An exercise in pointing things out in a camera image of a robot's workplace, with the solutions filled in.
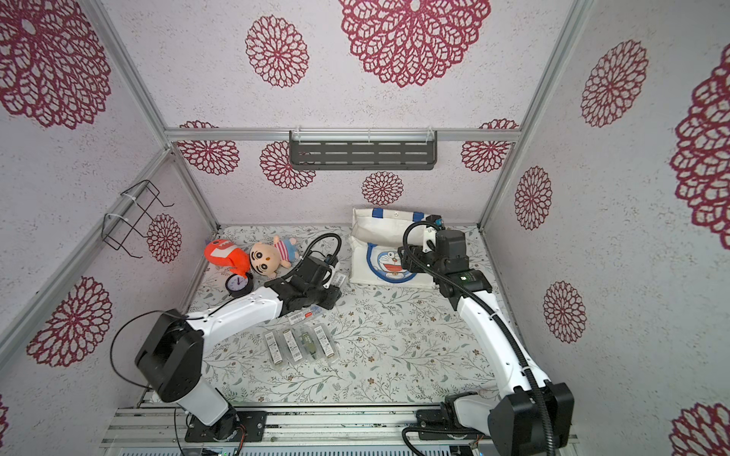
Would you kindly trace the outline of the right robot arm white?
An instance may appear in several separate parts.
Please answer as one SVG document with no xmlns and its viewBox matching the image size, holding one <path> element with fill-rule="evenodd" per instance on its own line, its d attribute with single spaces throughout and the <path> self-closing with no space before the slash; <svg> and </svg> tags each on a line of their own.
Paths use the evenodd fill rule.
<svg viewBox="0 0 730 456">
<path fill-rule="evenodd" d="M 499 455 L 555 455 L 568 444 L 574 397 L 564 383 L 553 383 L 530 358 L 503 319 L 492 285 L 469 260 L 434 260 L 416 246 L 398 249 L 404 268 L 426 273 L 448 298 L 476 338 L 494 371 L 499 402 L 476 393 L 447 397 L 444 423 L 422 433 L 482 434 Z"/>
</svg>

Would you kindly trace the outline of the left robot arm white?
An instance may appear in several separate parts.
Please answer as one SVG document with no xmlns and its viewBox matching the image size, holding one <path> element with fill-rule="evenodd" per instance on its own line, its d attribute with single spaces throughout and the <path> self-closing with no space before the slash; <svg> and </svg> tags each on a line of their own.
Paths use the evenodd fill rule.
<svg viewBox="0 0 730 456">
<path fill-rule="evenodd" d="M 332 285 L 338 260 L 303 258 L 292 271 L 207 312 L 164 311 L 140 351 L 135 366 L 165 403 L 181 406 L 225 440 L 238 426 L 235 408 L 203 378 L 203 358 L 219 343 L 246 329 L 313 305 L 331 310 L 341 297 Z"/>
</svg>

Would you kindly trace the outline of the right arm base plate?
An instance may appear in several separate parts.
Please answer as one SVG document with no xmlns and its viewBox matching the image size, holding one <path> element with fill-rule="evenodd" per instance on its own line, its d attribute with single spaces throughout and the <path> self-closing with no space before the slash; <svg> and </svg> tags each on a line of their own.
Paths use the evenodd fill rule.
<svg viewBox="0 0 730 456">
<path fill-rule="evenodd" d="M 480 431 L 462 426 L 456 417 L 456 400 L 475 395 L 477 393 L 474 391 L 448 395 L 439 403 L 438 410 L 436 408 L 420 408 L 417 410 L 418 438 L 420 440 L 437 440 L 443 437 L 460 440 L 481 437 L 482 433 Z"/>
</svg>

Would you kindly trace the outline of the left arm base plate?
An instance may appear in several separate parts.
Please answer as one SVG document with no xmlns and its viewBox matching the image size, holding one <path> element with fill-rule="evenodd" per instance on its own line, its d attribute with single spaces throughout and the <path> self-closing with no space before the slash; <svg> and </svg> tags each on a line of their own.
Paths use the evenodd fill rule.
<svg viewBox="0 0 730 456">
<path fill-rule="evenodd" d="M 193 415 L 187 426 L 186 443 L 240 443 L 262 440 L 268 413 L 263 410 L 228 410 L 213 425 L 205 425 Z"/>
</svg>

